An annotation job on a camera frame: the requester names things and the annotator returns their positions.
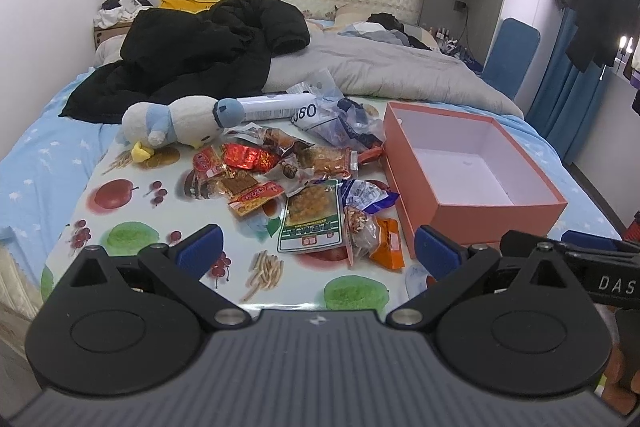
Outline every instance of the white tube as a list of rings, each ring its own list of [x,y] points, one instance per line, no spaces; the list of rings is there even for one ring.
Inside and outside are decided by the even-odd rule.
[[[274,120],[275,118],[291,118],[304,105],[316,99],[310,92],[296,94],[265,94],[238,98],[244,107],[244,120]]]

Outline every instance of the metal screw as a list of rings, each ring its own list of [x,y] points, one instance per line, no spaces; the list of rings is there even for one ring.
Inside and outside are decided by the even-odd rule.
[[[213,318],[225,326],[237,326],[244,322],[244,312],[237,308],[224,308],[217,311]]]
[[[538,250],[542,250],[543,252],[548,252],[554,249],[553,243],[548,243],[543,241],[542,243],[538,243]]]
[[[402,326],[413,326],[422,320],[422,314],[413,308],[400,308],[391,313],[391,320]]]

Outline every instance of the blue bed sheet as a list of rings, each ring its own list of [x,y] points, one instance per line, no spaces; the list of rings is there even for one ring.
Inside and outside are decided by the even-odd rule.
[[[47,255],[119,128],[58,117],[68,96],[92,71],[79,75],[57,93],[0,162],[0,240],[38,287]],[[430,105],[497,118],[529,152],[569,202],[550,237],[560,239],[568,229],[619,237],[562,167],[553,147],[525,121],[471,107]]]
[[[0,162],[0,239],[37,287],[47,255],[119,127],[58,117],[92,71],[60,90]]]

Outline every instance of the gray ribbed panel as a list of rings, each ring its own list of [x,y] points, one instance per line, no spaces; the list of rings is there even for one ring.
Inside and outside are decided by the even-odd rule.
[[[442,367],[423,336],[372,312],[263,311],[213,336],[197,363],[135,397],[46,391],[15,427],[618,427],[593,393],[523,402],[484,393]]]

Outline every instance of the pink box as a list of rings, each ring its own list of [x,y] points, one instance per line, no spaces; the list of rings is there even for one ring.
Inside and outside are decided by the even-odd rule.
[[[494,118],[390,102],[384,168],[411,257],[431,225],[460,243],[498,243],[508,230],[546,235],[566,200]]]

